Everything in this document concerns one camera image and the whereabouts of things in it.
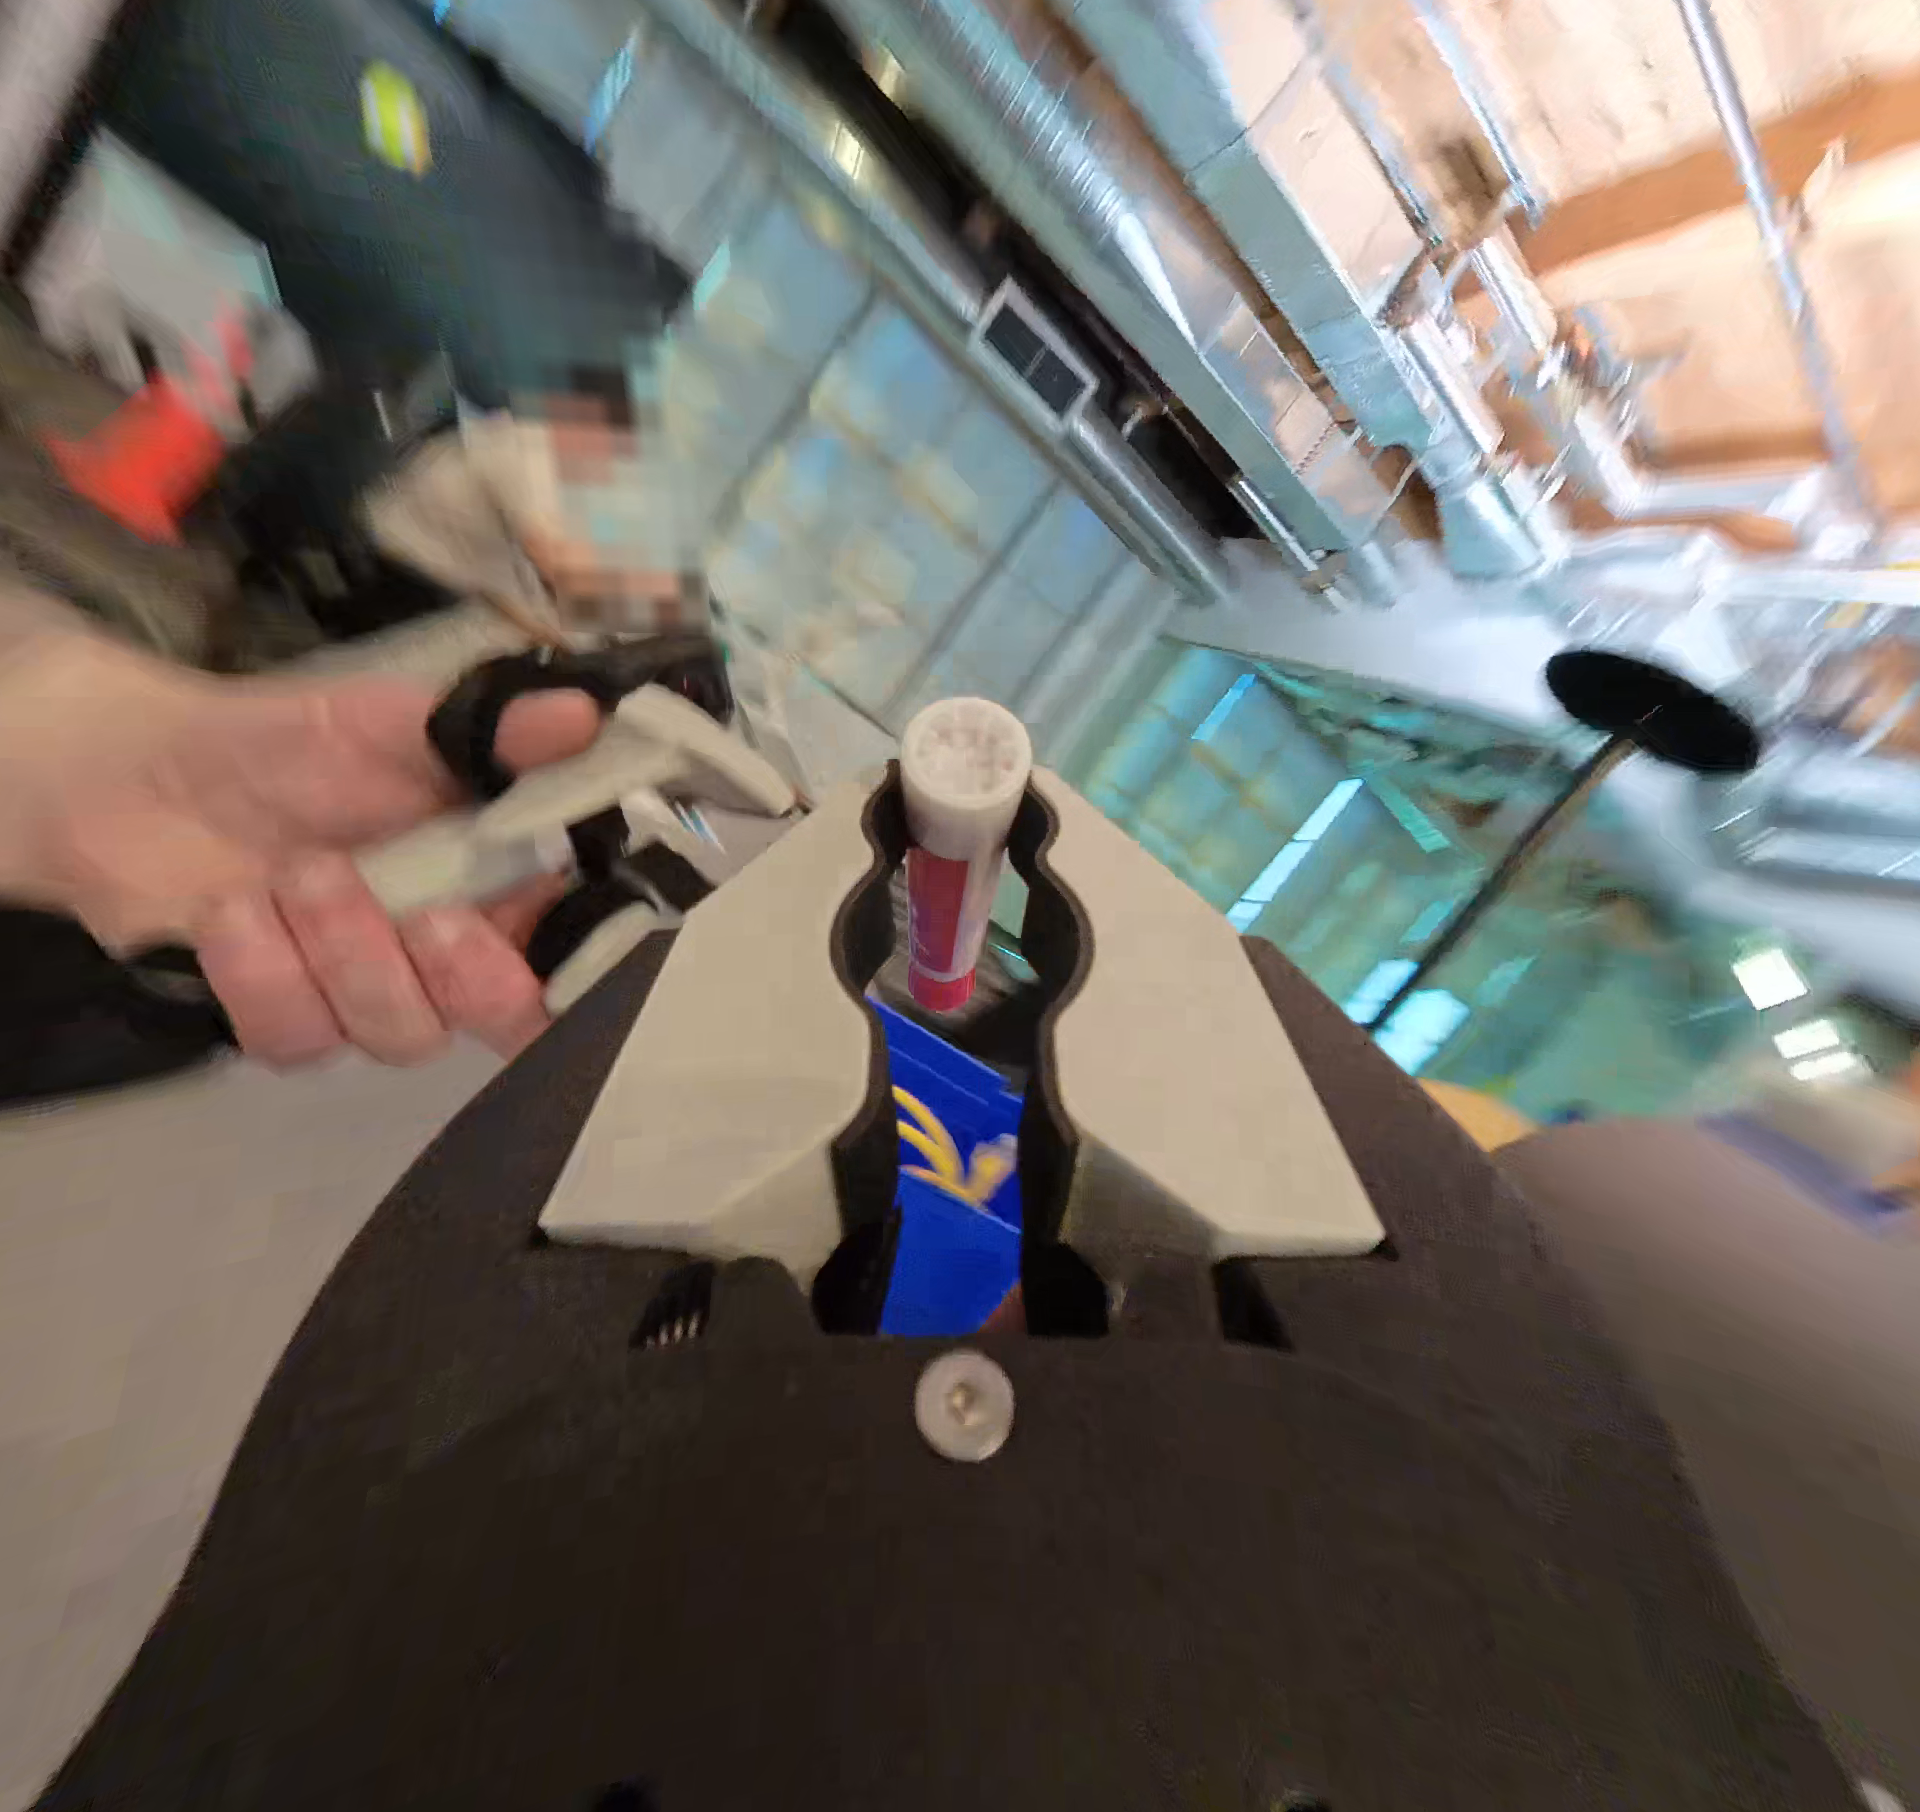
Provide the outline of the person's left hand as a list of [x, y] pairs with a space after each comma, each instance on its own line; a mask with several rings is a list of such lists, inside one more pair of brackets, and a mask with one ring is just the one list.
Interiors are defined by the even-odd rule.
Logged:
[[464, 804], [410, 675], [225, 676], [4, 616], [2, 891], [115, 955], [195, 952], [238, 1047], [418, 1067], [549, 1027], [524, 943], [549, 883], [397, 921], [354, 854]]

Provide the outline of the black pole stand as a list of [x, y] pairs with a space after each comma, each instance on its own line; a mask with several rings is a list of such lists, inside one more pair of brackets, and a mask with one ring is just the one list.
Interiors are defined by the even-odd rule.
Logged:
[[1764, 737], [1732, 703], [1673, 672], [1619, 650], [1565, 648], [1549, 659], [1545, 687], [1567, 721], [1598, 737], [1550, 803], [1524, 827], [1473, 894], [1445, 923], [1393, 994], [1364, 1022], [1380, 1037], [1403, 1008], [1445, 971], [1593, 792], [1635, 756], [1697, 779], [1741, 779], [1764, 756]]

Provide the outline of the silver ventilation duct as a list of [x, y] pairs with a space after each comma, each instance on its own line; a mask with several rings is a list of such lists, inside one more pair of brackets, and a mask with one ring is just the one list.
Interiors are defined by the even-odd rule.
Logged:
[[809, 0], [1121, 369], [1115, 434], [1372, 600], [1427, 502], [1473, 585], [1570, 556], [1456, 334], [1467, 239], [1340, 38], [1371, 0]]

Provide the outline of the small blue bin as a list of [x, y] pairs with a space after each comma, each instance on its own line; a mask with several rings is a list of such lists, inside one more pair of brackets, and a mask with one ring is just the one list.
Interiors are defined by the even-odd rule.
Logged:
[[1870, 1182], [1843, 1160], [1751, 1113], [1712, 1113], [1699, 1129], [1781, 1177], [1829, 1215], [1869, 1233], [1917, 1226], [1917, 1192]]

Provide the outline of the orange red tag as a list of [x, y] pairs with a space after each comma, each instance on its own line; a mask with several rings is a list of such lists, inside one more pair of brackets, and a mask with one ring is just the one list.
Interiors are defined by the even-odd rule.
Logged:
[[228, 458], [228, 437], [172, 374], [156, 370], [89, 433], [46, 433], [43, 450], [85, 504], [154, 548], [182, 547], [182, 516]]

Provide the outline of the deep blue bin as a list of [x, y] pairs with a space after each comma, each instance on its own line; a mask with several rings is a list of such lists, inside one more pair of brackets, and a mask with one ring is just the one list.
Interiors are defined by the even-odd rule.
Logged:
[[893, 1088], [900, 1226], [879, 1328], [957, 1338], [1021, 1281], [1024, 1097], [1005, 1075], [874, 1004]]

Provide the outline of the grey and tan chair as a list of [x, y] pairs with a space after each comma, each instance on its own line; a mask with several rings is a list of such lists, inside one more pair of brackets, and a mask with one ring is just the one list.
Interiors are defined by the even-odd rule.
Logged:
[[1533, 1206], [1673, 1429], [1741, 1595], [1870, 1808], [1918, 1807], [1918, 1248], [1699, 1120], [1752, 1114], [1917, 1192], [1917, 1098], [1748, 1081], [1546, 1124], [1423, 1081]]

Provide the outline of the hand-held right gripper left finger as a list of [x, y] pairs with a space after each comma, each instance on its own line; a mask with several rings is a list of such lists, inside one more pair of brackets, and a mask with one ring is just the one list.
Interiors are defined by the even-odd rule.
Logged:
[[846, 782], [700, 903], [542, 1206], [562, 1247], [764, 1261], [811, 1294], [895, 1208], [884, 1042], [900, 781]]

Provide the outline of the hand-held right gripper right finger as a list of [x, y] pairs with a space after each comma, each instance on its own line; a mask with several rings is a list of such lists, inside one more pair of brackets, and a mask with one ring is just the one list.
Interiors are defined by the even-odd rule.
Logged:
[[1040, 769], [1021, 807], [1039, 1013], [1021, 1308], [1103, 1336], [1141, 1278], [1364, 1261], [1385, 1223], [1231, 921]]

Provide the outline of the red and white marker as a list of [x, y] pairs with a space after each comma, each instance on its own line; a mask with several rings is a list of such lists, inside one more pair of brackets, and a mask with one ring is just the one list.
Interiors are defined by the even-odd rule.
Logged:
[[937, 700], [900, 737], [907, 985], [925, 1013], [958, 1014], [974, 997], [1007, 845], [1032, 770], [1026, 726], [989, 699]]

